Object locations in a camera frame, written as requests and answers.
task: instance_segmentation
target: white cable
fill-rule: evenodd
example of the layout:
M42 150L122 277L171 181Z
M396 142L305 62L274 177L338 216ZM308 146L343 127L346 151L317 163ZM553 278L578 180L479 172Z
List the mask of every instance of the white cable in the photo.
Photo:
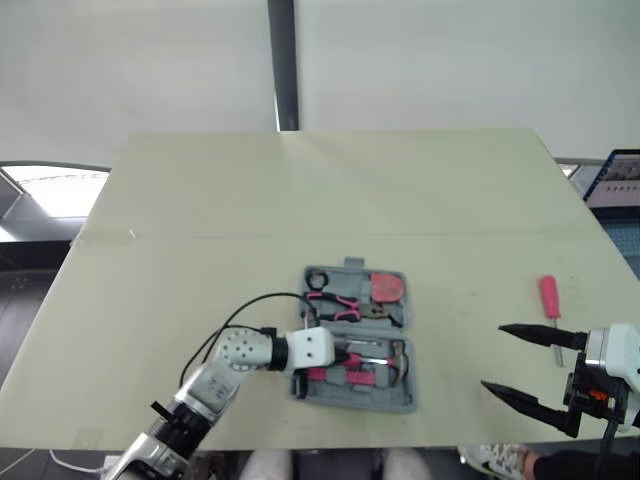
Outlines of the white cable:
M61 467L64 467L64 468L68 468L69 470L73 470L75 472L105 473L108 470L107 468L104 468L104 467L85 468L85 467L78 467L77 465L71 465L70 463L63 462L58 457L56 457L55 453L53 453L53 450L49 450L49 455L51 456L51 460L53 460L57 465L60 465Z
M7 473L9 470L11 470L13 467L15 467L17 464L19 464L22 460L24 460L25 458L27 458L29 455L31 455L33 452L35 452L36 449L32 448L31 450L29 450L27 453L25 453L23 456L21 456L18 460L16 460L15 462L13 462L11 465L9 465L8 467L3 468L2 470L0 470L0 477L2 475L4 475L5 473Z

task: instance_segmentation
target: shoe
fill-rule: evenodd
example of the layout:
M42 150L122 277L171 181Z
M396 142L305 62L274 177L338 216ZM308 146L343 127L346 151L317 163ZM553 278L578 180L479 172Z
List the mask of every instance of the shoe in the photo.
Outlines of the shoe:
M523 445L467 445L458 447L458 452L470 467L479 472L505 480L524 480L522 471L528 450Z

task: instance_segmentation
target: white wall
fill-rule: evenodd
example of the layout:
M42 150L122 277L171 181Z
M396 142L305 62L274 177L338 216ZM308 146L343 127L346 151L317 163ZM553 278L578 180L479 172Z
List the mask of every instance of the white wall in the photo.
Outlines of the white wall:
M130 132L275 130L265 0L0 2L0 161L109 166Z
M533 127L640 144L639 0L298 0L305 129Z

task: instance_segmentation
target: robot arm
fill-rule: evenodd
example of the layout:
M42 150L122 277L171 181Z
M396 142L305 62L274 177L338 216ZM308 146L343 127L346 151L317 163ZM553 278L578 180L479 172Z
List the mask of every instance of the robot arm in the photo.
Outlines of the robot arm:
M224 330L213 358L189 377L171 404L164 408L153 403L158 419L104 478L182 478L189 459L249 373L266 368L291 374L334 361L334 339L324 327L288 332L280 338L247 328Z
M596 478L604 478L604 459L616 430L640 428L640 325L614 324L589 333L521 324L503 325L500 330L538 345L578 351L565 387L567 411L541 405L536 397L504 385L482 384L518 412L574 438L582 414L607 420L596 466Z

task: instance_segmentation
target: tool kit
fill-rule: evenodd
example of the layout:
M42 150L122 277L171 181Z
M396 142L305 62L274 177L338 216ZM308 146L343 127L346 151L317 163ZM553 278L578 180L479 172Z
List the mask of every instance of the tool kit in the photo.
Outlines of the tool kit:
M413 347L402 332L410 309L402 273L364 268L364 259L345 259L343 267L308 266L302 295L314 305L308 327L333 333L336 365L296 371L291 393L322 405L409 413L416 409Z

